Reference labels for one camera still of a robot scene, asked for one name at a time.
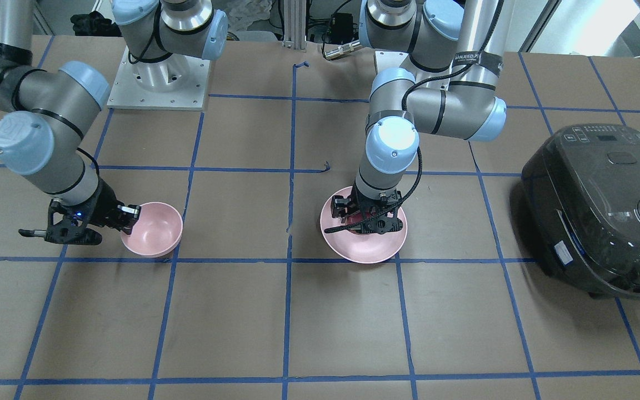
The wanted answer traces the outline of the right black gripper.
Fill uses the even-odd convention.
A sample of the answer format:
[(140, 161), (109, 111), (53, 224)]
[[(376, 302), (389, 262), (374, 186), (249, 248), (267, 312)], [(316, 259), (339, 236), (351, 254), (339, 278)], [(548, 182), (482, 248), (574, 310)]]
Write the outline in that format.
[(111, 227), (131, 235), (140, 218), (141, 206), (124, 205), (114, 190), (100, 179), (91, 198), (76, 205), (64, 205), (54, 198), (48, 206), (48, 225), (44, 241), (55, 244), (96, 246), (102, 235), (89, 225)]

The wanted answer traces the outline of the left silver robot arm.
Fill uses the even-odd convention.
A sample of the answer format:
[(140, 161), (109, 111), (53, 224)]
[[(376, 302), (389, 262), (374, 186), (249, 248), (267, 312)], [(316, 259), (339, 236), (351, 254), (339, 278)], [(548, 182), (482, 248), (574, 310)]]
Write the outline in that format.
[(507, 107), (495, 95), (513, 1), (363, 1), (362, 46), (405, 53), (379, 71), (369, 96), (366, 145), (351, 193), (335, 195), (327, 234), (400, 231), (399, 182), (420, 161), (419, 135), (490, 141)]

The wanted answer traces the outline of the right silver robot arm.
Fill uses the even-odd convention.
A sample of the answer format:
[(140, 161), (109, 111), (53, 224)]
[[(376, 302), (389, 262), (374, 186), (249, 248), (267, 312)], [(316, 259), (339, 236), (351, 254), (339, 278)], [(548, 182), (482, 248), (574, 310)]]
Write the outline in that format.
[[(142, 207), (120, 202), (84, 161), (79, 145), (105, 106), (107, 79), (95, 68), (69, 61), (55, 73), (32, 63), (32, 1), (0, 1), (0, 161), (51, 197), (44, 230), (25, 230), (56, 244), (97, 245), (94, 228), (125, 238), (143, 218)], [(165, 68), (159, 91), (188, 81), (185, 57), (216, 60), (226, 45), (228, 16), (210, 1), (114, 1), (114, 21), (126, 41), (136, 74)]]

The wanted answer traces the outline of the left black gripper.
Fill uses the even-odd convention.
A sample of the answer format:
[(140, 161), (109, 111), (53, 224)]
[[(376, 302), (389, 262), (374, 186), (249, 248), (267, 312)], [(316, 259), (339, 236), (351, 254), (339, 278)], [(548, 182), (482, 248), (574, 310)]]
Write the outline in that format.
[(399, 190), (392, 189), (381, 195), (379, 199), (370, 198), (359, 192), (356, 186), (353, 186), (348, 197), (331, 197), (331, 218), (340, 218), (346, 225), (347, 217), (353, 213), (375, 212), (375, 216), (360, 223), (373, 221), (375, 233), (378, 234), (401, 231), (404, 228), (404, 223), (398, 217), (396, 207), (401, 197)]

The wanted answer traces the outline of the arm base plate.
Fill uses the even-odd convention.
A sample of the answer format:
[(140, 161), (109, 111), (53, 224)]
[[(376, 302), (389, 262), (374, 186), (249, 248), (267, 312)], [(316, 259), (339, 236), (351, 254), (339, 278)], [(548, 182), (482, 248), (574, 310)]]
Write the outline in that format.
[(212, 61), (173, 54), (159, 63), (132, 64), (125, 49), (107, 107), (143, 111), (203, 111)]
[(400, 67), (408, 54), (404, 52), (375, 51), (376, 73), (388, 68)]

